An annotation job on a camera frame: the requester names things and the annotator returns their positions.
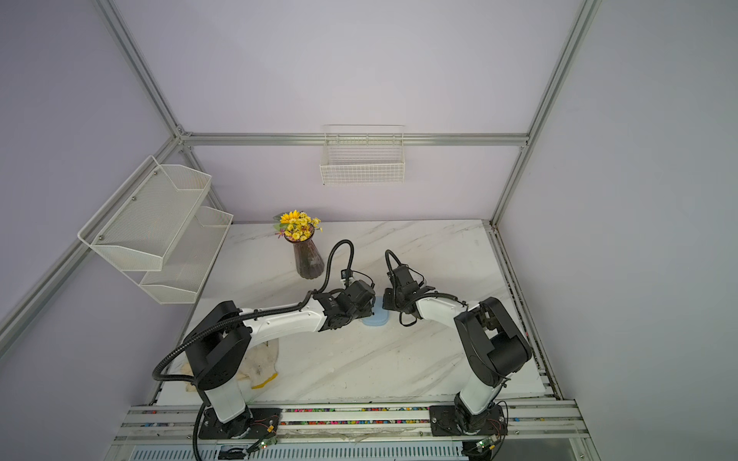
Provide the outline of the blue alarm clock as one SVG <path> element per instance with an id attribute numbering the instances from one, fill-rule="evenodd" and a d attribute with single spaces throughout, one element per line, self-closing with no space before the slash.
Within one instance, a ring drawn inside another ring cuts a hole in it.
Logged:
<path id="1" fill-rule="evenodd" d="M 389 313 L 382 307 L 373 307 L 372 312 L 368 317 L 361 319 L 361 322 L 370 328 L 378 328 L 387 324 L 389 320 Z"/>

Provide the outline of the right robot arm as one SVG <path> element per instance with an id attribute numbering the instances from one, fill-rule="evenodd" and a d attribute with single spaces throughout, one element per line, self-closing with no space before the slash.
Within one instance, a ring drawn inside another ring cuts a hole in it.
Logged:
<path id="1" fill-rule="evenodd" d="M 532 347 L 500 300 L 467 303 L 415 280 L 412 273 L 406 264 L 388 270 L 384 307 L 457 332 L 471 375 L 455 396 L 455 416 L 475 422 L 489 413 L 509 376 L 532 359 Z"/>

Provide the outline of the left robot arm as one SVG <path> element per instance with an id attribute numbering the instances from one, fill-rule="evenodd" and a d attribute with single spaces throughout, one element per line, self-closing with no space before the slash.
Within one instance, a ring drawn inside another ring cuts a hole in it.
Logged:
<path id="1" fill-rule="evenodd" d="M 184 353 L 194 388 L 219 423 L 248 417 L 236 375 L 249 350 L 292 334 L 339 330 L 370 316 L 375 300 L 373 282 L 349 279 L 344 288 L 311 293 L 292 307 L 259 310 L 220 303 L 186 337 L 192 342 Z"/>

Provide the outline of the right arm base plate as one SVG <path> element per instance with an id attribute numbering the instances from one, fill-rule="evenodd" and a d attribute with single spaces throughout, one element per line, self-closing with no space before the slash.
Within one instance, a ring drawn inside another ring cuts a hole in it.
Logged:
<path id="1" fill-rule="evenodd" d="M 478 415 L 455 405 L 432 405 L 429 416 L 434 437 L 507 435 L 507 419 L 499 405 L 490 406 Z"/>

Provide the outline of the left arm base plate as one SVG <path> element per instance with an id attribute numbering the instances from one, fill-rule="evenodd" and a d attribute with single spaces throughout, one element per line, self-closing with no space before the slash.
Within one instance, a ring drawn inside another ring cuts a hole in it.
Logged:
<path id="1" fill-rule="evenodd" d="M 212 408 L 207 408 L 201 418 L 198 437 L 203 440 L 266 438 L 269 433 L 276 432 L 282 417 L 280 408 L 250 408 L 234 420 L 220 422 Z"/>

